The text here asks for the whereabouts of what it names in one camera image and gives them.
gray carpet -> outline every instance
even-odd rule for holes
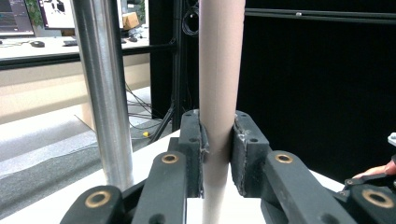
[[[158,127],[158,123],[159,121],[151,120],[146,123],[136,125],[136,128],[131,129],[131,136],[135,139],[132,141],[134,151],[137,151],[148,144],[149,139],[141,139],[143,137],[142,134],[143,132],[153,134]],[[68,125],[72,125],[74,128],[79,126],[79,124]],[[171,132],[171,126],[172,125],[170,124],[167,125],[162,136],[168,135]],[[47,152],[53,152],[56,151],[56,149],[59,149],[57,147],[67,147],[69,148],[69,151],[66,153],[62,150],[64,154],[56,154],[50,159],[43,160],[42,162],[33,164],[30,167],[28,166],[28,168],[17,171],[11,175],[0,175],[0,219],[19,211],[22,208],[35,203],[51,193],[102,168],[97,143],[92,142],[91,140],[94,136],[92,131],[80,130],[75,131],[73,134],[69,131],[66,133],[68,136],[67,139],[69,140],[68,144],[66,144],[65,140],[62,139],[50,139],[49,141],[52,141],[53,144],[43,147],[40,146],[42,143],[37,143],[34,138],[29,139],[29,141],[35,142],[35,147],[41,147],[41,151],[44,148],[44,152],[46,152],[46,150]],[[70,150],[70,146],[75,146],[76,144],[83,147],[73,148],[73,150]],[[25,156],[19,151],[16,153],[19,157]],[[29,153],[38,153],[38,151],[34,150]],[[1,161],[5,162],[9,161],[9,159],[5,158]]]

black backdrop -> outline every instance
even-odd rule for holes
[[[151,44],[172,36],[173,0],[149,1]],[[247,1],[247,7],[396,12],[391,1]],[[396,152],[396,26],[249,17],[237,109],[249,113],[271,147],[298,155],[338,181],[385,164]],[[188,101],[198,107],[198,43],[188,38]],[[151,97],[165,114],[172,54],[151,54]]]

desk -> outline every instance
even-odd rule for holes
[[[78,46],[64,47],[65,40],[74,39],[71,36],[5,39],[3,40],[3,44],[0,45],[0,64],[1,59],[78,53]],[[45,43],[45,47],[34,48],[29,43],[23,43],[29,41],[42,41]],[[129,40],[126,40],[126,42],[127,43],[121,45],[123,49],[131,49],[149,45],[148,38],[138,38],[137,42],[130,42]]]
[[[3,41],[0,45],[0,124],[67,108],[66,114],[76,115],[93,127],[78,47],[63,47],[64,41],[70,39],[73,38],[42,37]],[[1,48],[17,41],[33,40],[45,42],[46,47],[34,48],[25,43]],[[148,44],[147,38],[139,38],[137,42],[122,44],[122,47],[125,51]],[[10,61],[14,64],[11,65],[13,69],[4,69]],[[124,56],[123,64],[125,81],[132,90],[150,85],[149,54]]]
[[[153,159],[158,154],[167,150],[170,137],[178,136],[179,131],[171,133],[165,138],[134,153],[135,183],[147,178]],[[330,180],[323,175],[314,172],[313,174],[322,185],[329,189],[339,191],[343,187],[342,184]],[[104,185],[105,182],[103,171],[100,170],[0,220],[0,224],[59,223],[65,212],[81,193],[92,187]],[[245,199],[239,196],[233,184],[231,173],[229,172],[220,223],[264,223],[260,203],[260,199]],[[187,204],[187,223],[202,224],[202,199],[188,199]]]

metal rod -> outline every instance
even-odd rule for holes
[[[126,190],[133,184],[132,145],[117,1],[73,0],[72,8],[106,181]]]
[[[246,8],[246,16],[282,18],[308,21],[364,22],[372,24],[396,24],[396,16],[388,13],[331,12],[309,10],[285,10]]]

floor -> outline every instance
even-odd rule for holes
[[[150,88],[127,93],[133,151],[160,120],[150,119]],[[171,132],[168,125],[163,136]],[[96,136],[75,116],[49,113],[0,125],[0,219],[102,168]]]

